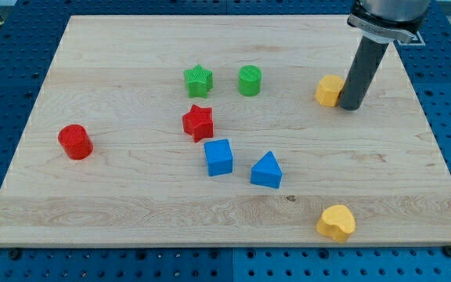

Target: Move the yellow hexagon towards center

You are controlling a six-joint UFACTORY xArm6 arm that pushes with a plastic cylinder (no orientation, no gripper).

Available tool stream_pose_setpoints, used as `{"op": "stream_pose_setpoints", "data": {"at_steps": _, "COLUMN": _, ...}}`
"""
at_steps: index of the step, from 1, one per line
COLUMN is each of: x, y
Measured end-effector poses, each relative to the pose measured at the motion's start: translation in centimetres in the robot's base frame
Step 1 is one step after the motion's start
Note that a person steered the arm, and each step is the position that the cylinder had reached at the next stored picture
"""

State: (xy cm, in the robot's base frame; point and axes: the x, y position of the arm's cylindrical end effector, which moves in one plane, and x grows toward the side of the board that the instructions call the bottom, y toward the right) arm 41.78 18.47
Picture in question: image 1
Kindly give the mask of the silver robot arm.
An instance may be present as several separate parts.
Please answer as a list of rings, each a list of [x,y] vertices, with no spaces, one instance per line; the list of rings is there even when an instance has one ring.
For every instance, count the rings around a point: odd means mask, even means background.
[[[429,0],[355,0],[347,23],[361,30],[362,38],[349,69],[338,106],[360,108],[388,45],[417,40]]]

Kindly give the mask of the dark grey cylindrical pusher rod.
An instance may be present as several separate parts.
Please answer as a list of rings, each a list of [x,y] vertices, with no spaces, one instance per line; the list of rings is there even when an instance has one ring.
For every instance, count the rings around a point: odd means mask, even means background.
[[[362,37],[338,100],[339,107],[360,108],[387,48],[388,44]]]

